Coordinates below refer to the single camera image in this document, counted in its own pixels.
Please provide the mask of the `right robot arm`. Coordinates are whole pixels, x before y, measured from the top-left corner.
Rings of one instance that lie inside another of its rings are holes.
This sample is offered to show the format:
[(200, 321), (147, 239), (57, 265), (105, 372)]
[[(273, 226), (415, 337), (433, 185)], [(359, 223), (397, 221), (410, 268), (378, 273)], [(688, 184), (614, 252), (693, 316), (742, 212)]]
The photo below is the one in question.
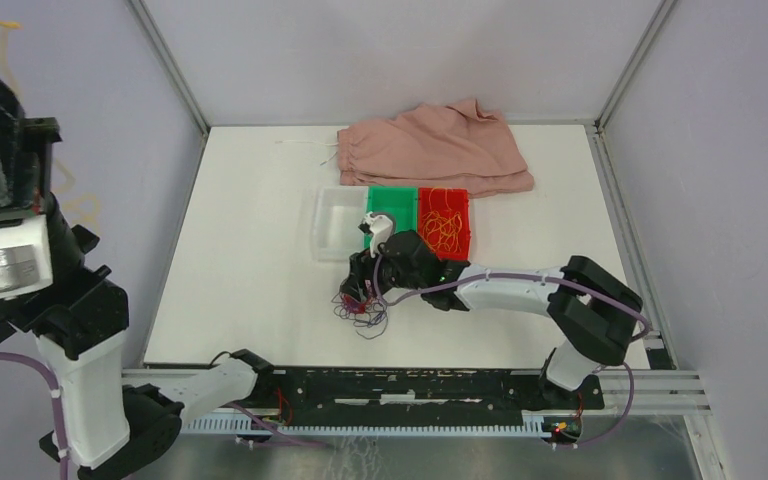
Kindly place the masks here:
[(447, 260), (420, 235), (398, 232), (384, 243), (351, 255), (338, 297), (351, 306), (402, 291), (441, 311), (503, 310), (542, 315), (564, 336), (537, 382), (551, 408), (572, 401), (584, 380), (602, 367), (622, 366), (629, 346), (651, 330), (640, 296), (592, 259), (574, 255), (560, 267), (517, 271)]

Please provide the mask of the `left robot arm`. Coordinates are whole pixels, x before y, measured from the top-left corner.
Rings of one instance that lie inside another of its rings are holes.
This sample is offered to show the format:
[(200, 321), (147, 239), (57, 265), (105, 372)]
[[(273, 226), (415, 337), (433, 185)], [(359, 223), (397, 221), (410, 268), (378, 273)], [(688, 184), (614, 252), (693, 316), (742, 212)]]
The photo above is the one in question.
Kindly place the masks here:
[(29, 118), (0, 79), (0, 360), (45, 379), (54, 429), (40, 446), (82, 479), (124, 479), (160, 458), (181, 429), (239, 400), (267, 404), (272, 366), (247, 351), (170, 386), (127, 385), (126, 292), (89, 268), (98, 236), (70, 224), (51, 188), (56, 119)]

